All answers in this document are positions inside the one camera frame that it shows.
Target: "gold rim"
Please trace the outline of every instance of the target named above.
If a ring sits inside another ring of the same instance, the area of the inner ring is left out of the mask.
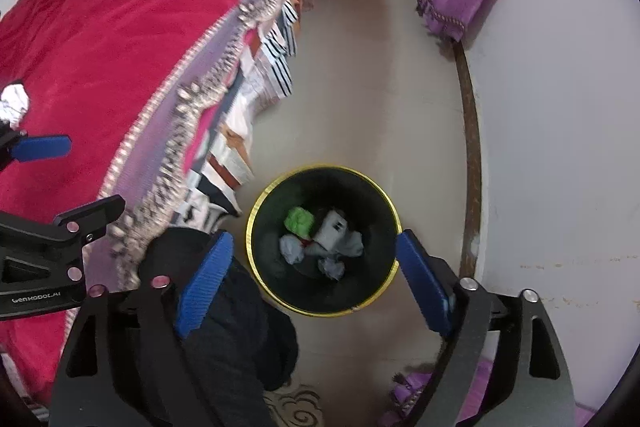
[[[262,191],[262,194],[260,194],[260,197],[255,202],[254,207],[251,209],[251,214],[249,214],[249,220],[247,221],[247,224],[246,224],[246,235],[245,235],[246,254],[247,254],[247,257],[249,258],[251,271],[254,273],[254,277],[256,278],[256,280],[258,281],[258,284],[262,287],[262,289],[266,291],[268,295],[281,306],[284,306],[285,308],[291,311],[294,311],[296,313],[307,315],[308,317],[325,317],[325,318],[342,317],[343,315],[348,315],[350,313],[361,310],[365,306],[369,306],[374,300],[380,297],[382,293],[386,290],[386,288],[391,284],[391,281],[394,279],[399,266],[398,260],[394,260],[391,270],[389,270],[389,274],[386,276],[385,282],[382,283],[380,288],[378,288],[375,291],[375,293],[373,293],[372,296],[370,296],[369,298],[367,298],[365,301],[361,302],[357,306],[354,306],[348,310],[343,310],[341,312],[334,312],[334,313],[312,313],[305,310],[301,310],[300,308],[296,308],[295,306],[292,306],[291,304],[280,299],[275,293],[271,291],[271,289],[262,280],[262,277],[260,277],[260,273],[258,272],[257,266],[255,266],[254,252],[251,246],[251,236],[252,236],[252,232],[254,231],[254,221],[255,221],[255,216],[257,216],[258,214],[258,210],[260,210],[262,203],[267,198],[267,196],[271,194],[273,189],[276,188],[278,185],[280,185],[284,180],[287,180],[288,178],[295,176],[296,174],[300,174],[300,172],[311,171],[315,169],[326,169],[326,168],[340,169],[342,171],[347,171],[347,172],[350,172],[351,174],[356,174],[356,176],[359,176],[363,180],[366,180],[367,182],[369,182],[369,184],[372,185],[372,187],[374,187],[383,198],[385,198],[386,204],[388,204],[389,209],[391,210],[391,213],[393,214],[394,220],[396,222],[396,233],[402,232],[402,226],[400,225],[400,217],[398,216],[398,211],[396,211],[396,208],[394,204],[391,202],[391,199],[389,198],[389,196],[386,195],[386,192],[382,190],[380,185],[378,185],[375,181],[369,178],[366,174],[362,174],[362,172],[358,172],[354,169],[350,169],[342,165],[315,164],[315,165],[306,165],[304,167],[299,167],[297,169],[289,171],[286,174],[283,174],[282,176],[274,180],[273,182],[271,182],[268,185],[268,187]]]

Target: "trash can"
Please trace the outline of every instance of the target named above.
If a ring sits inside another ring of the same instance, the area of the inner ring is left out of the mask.
[[[343,259],[339,281],[309,277],[280,254],[290,209],[311,212],[339,208],[350,230],[362,233],[364,254]],[[312,317],[338,317],[371,304],[389,286],[398,270],[396,235],[402,232],[398,213],[373,180],[347,167],[315,165],[296,169],[272,182],[249,215],[246,251],[257,282],[282,306]]]

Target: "red blanket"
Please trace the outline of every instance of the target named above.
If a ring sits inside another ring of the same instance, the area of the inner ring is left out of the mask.
[[[69,156],[11,165],[0,208],[44,222],[95,199],[124,134],[204,30],[238,0],[20,0],[0,22],[0,85],[22,78],[30,134],[68,134]],[[0,323],[0,343],[48,401],[63,317]]]

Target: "gray floor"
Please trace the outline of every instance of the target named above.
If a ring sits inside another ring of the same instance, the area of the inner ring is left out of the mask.
[[[372,177],[402,225],[427,251],[460,263],[465,139],[455,64],[414,11],[415,0],[316,0],[302,17],[294,93],[258,117],[255,180],[239,191],[245,213],[261,190],[296,166],[327,162]],[[228,227],[243,245],[246,217]],[[294,380],[316,386],[330,427],[373,426],[394,373],[434,360],[439,337],[401,273],[376,302],[335,319],[295,315]]]

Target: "blue gripper pad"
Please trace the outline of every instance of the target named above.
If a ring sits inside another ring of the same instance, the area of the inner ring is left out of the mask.
[[[426,253],[411,230],[404,230],[396,238],[396,259],[429,329],[448,336],[452,330],[454,297],[447,295],[430,267],[430,259],[436,258]]]
[[[174,323],[174,329],[180,338],[186,338],[202,324],[233,255],[234,238],[230,233],[223,232],[180,295]]]
[[[65,135],[25,137],[11,147],[11,157],[18,162],[30,162],[59,158],[70,150],[71,140]]]

